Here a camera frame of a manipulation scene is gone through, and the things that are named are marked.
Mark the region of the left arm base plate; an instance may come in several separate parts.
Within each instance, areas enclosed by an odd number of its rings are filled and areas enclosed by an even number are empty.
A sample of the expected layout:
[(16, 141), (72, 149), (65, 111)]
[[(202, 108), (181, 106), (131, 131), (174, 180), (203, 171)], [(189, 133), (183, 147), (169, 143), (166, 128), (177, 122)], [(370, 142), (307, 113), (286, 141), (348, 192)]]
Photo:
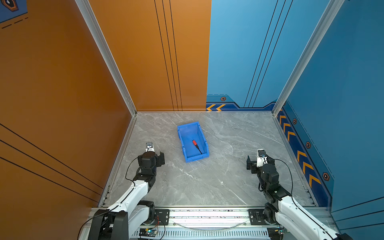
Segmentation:
[(158, 222), (162, 222), (165, 226), (169, 224), (170, 210), (169, 209), (158, 209), (150, 211), (149, 218), (143, 222), (146, 226), (155, 226)]

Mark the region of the green circuit board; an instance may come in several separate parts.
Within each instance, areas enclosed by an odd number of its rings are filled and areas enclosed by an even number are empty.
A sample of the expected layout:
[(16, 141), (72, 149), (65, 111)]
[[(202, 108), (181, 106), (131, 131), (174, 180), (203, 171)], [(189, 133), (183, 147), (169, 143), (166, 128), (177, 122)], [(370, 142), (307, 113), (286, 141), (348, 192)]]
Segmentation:
[(157, 235), (157, 229), (140, 229), (139, 231), (139, 238), (154, 238)]

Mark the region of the aluminium corner post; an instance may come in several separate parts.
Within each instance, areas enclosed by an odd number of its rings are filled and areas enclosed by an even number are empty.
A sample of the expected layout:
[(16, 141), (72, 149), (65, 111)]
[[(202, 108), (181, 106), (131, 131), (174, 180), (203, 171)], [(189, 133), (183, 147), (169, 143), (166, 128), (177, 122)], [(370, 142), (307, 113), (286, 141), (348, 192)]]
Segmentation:
[(280, 110), (283, 108), (284, 103), (288, 99), (306, 66), (310, 62), (313, 54), (327, 33), (329, 27), (334, 21), (336, 15), (344, 4), (345, 0), (331, 0), (327, 4), (320, 20), (318, 21), (309, 41), (307, 42), (298, 62), (296, 63), (290, 77), (288, 78), (279, 98), (272, 110), (274, 117), (278, 115)]
[(111, 76), (113, 77), (115, 84), (130, 112), (135, 117), (137, 115), (137, 109), (128, 91), (126, 83), (122, 77), (122, 74), (118, 68), (118, 65), (114, 59), (114, 56), (110, 50), (107, 40), (103, 34), (103, 31), (98, 23), (96, 15), (92, 9), (89, 1), (75, 0), (83, 19), (85, 20), (87, 27), (107, 65)]

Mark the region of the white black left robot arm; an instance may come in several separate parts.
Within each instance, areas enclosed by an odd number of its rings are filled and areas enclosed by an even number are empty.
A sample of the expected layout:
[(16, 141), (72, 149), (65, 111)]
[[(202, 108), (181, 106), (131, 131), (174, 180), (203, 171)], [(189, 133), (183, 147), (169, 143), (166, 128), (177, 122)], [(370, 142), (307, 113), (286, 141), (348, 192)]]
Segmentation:
[(165, 155), (146, 151), (137, 157), (139, 169), (129, 189), (111, 206), (91, 218), (89, 240), (128, 240), (142, 224), (156, 221), (155, 204), (144, 201), (156, 181), (157, 168)]

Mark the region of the aluminium front rail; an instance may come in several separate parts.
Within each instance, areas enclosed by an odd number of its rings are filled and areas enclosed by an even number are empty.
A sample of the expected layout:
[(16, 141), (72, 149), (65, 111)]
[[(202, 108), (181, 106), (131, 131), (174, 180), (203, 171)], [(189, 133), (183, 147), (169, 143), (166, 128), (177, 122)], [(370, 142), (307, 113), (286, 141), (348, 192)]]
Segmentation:
[[(140, 225), (129, 240), (295, 240), (284, 227), (274, 225), (252, 226), (248, 209), (261, 207), (169, 207), (170, 220), (165, 226)], [(80, 240), (89, 240), (91, 216), (79, 235)], [(140, 229), (157, 229), (154, 238), (139, 238)]]

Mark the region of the blue plastic bin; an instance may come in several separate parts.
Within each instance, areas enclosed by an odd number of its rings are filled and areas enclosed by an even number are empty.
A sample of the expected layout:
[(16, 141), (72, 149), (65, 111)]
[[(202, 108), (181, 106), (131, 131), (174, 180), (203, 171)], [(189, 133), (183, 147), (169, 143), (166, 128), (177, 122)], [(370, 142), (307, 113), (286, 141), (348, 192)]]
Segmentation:
[[(186, 163), (202, 160), (210, 156), (208, 142), (199, 122), (178, 126), (178, 135)], [(197, 142), (203, 153), (202, 155), (194, 146), (193, 140)]]

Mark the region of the aluminium corner post left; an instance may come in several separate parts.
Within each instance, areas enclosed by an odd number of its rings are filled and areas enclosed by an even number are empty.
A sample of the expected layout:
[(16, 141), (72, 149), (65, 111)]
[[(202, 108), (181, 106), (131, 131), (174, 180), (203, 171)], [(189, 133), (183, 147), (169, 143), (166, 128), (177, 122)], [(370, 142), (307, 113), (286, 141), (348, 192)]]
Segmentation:
[(107, 40), (103, 34), (103, 31), (98, 23), (96, 15), (92, 9), (89, 1), (75, 0), (83, 19), (85, 20), (87, 27), (107, 65), (111, 76), (113, 77), (115, 84), (130, 112), (135, 117), (137, 115), (137, 109), (128, 91), (126, 83), (122, 77), (122, 74), (118, 68), (118, 65), (114, 59), (114, 56), (110, 50)]

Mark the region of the aluminium corner post right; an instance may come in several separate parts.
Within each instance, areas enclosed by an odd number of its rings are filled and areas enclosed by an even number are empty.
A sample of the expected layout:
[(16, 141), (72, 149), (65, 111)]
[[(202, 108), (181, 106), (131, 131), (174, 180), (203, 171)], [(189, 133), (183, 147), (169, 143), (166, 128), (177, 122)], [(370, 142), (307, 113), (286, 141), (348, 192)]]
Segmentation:
[(329, 27), (334, 21), (336, 15), (344, 4), (345, 0), (331, 0), (327, 4), (320, 20), (318, 21), (309, 41), (307, 42), (298, 62), (296, 63), (290, 77), (288, 78), (279, 98), (272, 110), (274, 117), (278, 115), (280, 110), (283, 108), (284, 103), (288, 99), (306, 66), (310, 62), (313, 54), (327, 33)]

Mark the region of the red handled screwdriver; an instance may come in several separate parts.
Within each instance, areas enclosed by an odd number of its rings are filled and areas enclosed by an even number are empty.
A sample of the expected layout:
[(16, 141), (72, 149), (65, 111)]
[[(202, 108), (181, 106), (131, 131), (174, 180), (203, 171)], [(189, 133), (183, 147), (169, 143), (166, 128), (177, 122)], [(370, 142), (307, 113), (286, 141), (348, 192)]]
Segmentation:
[(195, 140), (193, 140), (193, 144), (199, 150), (200, 154), (202, 155), (203, 153), (201, 152), (201, 150), (200, 150), (200, 148), (199, 148), (199, 146)]

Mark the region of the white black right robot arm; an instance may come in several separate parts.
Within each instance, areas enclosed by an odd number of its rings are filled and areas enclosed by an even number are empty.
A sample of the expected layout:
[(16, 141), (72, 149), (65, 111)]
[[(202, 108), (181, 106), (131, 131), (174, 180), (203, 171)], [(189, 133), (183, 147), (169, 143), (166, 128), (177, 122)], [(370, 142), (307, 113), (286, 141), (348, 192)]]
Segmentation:
[(267, 199), (263, 210), (265, 223), (278, 224), (298, 240), (351, 240), (348, 234), (340, 234), (329, 228), (305, 210), (279, 181), (275, 159), (259, 150), (257, 159), (247, 158), (247, 170), (259, 179), (258, 189)]

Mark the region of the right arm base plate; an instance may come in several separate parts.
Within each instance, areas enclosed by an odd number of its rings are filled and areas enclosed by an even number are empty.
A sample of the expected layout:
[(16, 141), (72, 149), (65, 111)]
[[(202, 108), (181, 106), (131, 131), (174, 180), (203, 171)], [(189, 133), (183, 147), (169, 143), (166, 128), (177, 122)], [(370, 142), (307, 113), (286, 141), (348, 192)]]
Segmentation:
[(249, 220), (252, 226), (268, 225), (264, 215), (265, 209), (248, 209)]

